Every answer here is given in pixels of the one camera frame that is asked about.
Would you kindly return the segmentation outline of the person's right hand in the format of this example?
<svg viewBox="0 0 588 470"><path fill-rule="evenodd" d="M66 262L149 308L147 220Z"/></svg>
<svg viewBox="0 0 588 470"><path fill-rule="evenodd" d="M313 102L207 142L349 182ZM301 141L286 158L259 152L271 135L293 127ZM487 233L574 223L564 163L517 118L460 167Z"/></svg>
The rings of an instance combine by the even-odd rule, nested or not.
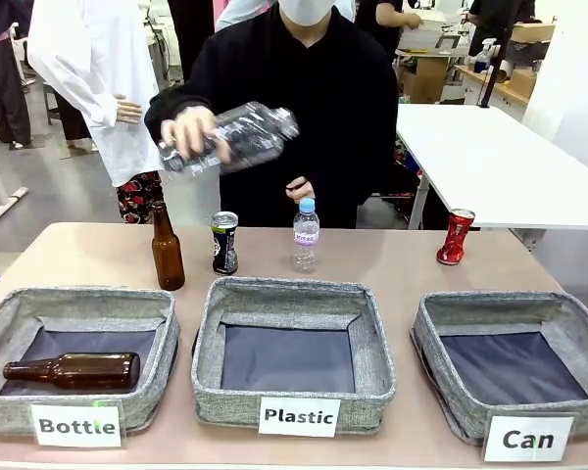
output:
<svg viewBox="0 0 588 470"><path fill-rule="evenodd" d="M188 107L174 119L166 119L161 124L161 140L167 146L174 146L180 155L189 160L202 154L207 136L216 140L217 154L222 163L230 162L227 144L216 138L215 115L202 106Z"/></svg>

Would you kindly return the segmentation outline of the person's left hand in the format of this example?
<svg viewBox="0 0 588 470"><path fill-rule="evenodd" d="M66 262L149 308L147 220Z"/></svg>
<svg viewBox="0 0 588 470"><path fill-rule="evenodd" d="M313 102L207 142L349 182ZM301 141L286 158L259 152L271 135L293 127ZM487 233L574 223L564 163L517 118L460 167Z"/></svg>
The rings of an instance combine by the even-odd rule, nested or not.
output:
<svg viewBox="0 0 588 470"><path fill-rule="evenodd" d="M297 177L288 183L285 194L296 204L299 204L303 199L316 197L312 183L304 176Z"/></svg>

